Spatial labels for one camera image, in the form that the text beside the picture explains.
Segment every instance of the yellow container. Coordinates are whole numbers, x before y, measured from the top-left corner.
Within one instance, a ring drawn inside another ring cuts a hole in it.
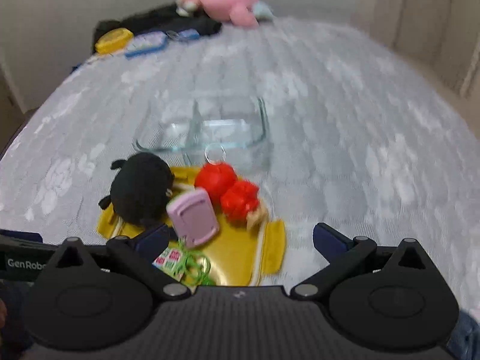
[[[116,28],[107,32],[95,44],[95,50],[99,54],[110,54],[123,49],[134,34],[126,28]]]
[[[171,167],[175,181],[193,185],[200,168]],[[218,286],[257,286],[263,275],[277,272],[285,253],[285,226],[282,220],[263,223],[254,231],[233,226],[225,215],[216,212],[220,231],[206,244],[196,248],[211,262],[210,277]],[[161,218],[171,226],[167,214]],[[97,231],[105,238],[126,235],[130,238],[143,229],[129,223],[119,222],[110,205],[100,215]]]

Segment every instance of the yellow round lid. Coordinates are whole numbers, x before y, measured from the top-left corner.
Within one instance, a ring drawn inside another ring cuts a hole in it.
[[[109,54],[117,50],[123,49],[129,40],[134,37],[126,28],[116,28],[107,32],[95,44],[95,50],[99,54]]]

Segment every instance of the pink box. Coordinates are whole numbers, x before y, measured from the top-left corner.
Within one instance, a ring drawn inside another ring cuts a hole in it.
[[[212,202],[203,188],[177,196],[166,206],[166,212],[178,237],[185,240],[188,248],[204,244],[220,228]]]

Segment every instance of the quilted bedding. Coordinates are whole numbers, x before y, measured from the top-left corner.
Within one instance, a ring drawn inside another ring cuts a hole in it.
[[[95,232],[112,160],[133,154],[148,104],[165,115],[203,95],[259,95],[270,168],[253,175],[286,223],[289,290],[327,263],[324,221],[382,245],[417,238],[461,306],[480,318],[480,152],[462,118],[388,50],[349,27],[278,19],[164,52],[84,64],[57,88],[0,162],[0,227],[48,243]]]

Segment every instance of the pink object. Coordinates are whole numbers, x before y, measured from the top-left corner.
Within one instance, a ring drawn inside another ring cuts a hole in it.
[[[220,226],[207,191],[196,188],[182,193],[166,206],[173,228],[185,246],[193,248],[212,238]]]
[[[257,27],[258,21],[252,13],[258,0],[177,0],[179,8],[194,12],[203,8],[206,14],[217,21],[231,21],[242,27]]]

